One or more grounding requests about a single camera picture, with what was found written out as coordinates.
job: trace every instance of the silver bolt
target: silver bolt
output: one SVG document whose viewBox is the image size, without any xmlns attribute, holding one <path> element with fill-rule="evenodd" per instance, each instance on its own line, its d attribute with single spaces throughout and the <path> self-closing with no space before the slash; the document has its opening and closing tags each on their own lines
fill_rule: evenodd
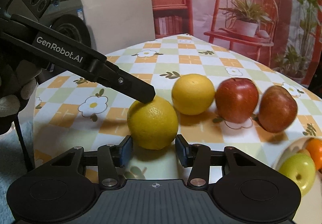
<svg viewBox="0 0 322 224">
<path fill-rule="evenodd" d="M 190 183 L 196 187 L 200 187 L 206 184 L 206 181 L 204 179 L 200 179 L 200 178 L 195 178 L 190 180 Z"/>
<path fill-rule="evenodd" d="M 115 186 L 116 184 L 118 183 L 118 181 L 116 179 L 111 179 L 111 178 L 108 178 L 108 179 L 104 179 L 102 180 L 102 184 L 106 187 L 113 187 Z"/>
</svg>

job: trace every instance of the glove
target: glove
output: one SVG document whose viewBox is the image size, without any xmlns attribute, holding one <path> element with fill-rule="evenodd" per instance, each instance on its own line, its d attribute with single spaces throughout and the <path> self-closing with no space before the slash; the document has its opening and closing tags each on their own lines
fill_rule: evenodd
<svg viewBox="0 0 322 224">
<path fill-rule="evenodd" d="M 0 49 L 0 135 L 6 133 L 36 88 L 41 68 Z"/>
</svg>

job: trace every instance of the bowl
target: bowl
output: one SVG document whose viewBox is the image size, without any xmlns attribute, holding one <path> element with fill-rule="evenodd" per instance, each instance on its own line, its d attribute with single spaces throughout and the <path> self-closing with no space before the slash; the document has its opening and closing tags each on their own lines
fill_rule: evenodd
<svg viewBox="0 0 322 224">
<path fill-rule="evenodd" d="M 279 155 L 272 168 L 278 171 L 284 161 L 299 150 L 305 148 L 306 143 L 311 139 L 312 138 L 304 137 L 292 142 Z M 302 197 L 300 206 L 297 209 L 293 221 L 296 224 L 322 223 L 322 174 L 319 171 L 316 172 L 313 187 L 305 196 Z"/>
</svg>

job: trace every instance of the crosshair symbol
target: crosshair symbol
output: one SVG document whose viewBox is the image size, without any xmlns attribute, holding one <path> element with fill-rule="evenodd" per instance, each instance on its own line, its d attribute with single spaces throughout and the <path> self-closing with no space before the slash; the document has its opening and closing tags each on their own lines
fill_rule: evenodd
<svg viewBox="0 0 322 224">
<path fill-rule="evenodd" d="M 153 183 L 152 185 L 150 185 L 150 186 L 152 186 L 152 187 L 154 187 L 154 188 L 158 188 L 158 187 L 160 187 L 160 186 L 162 186 L 162 185 L 160 185 L 159 183 Z"/>
</svg>

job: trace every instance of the lemon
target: lemon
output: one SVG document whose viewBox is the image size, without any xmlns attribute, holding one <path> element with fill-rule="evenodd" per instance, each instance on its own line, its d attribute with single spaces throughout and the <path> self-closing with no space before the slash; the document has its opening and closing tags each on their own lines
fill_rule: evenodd
<svg viewBox="0 0 322 224">
<path fill-rule="evenodd" d="M 180 77 L 172 88 L 173 106 L 184 115 L 198 115 L 212 104 L 215 88 L 211 80 L 200 74 Z"/>
<path fill-rule="evenodd" d="M 177 114 L 170 102 L 157 95 L 148 104 L 133 102 L 127 122 L 133 141 L 149 150 L 160 150 L 170 145 L 179 127 Z"/>
</svg>

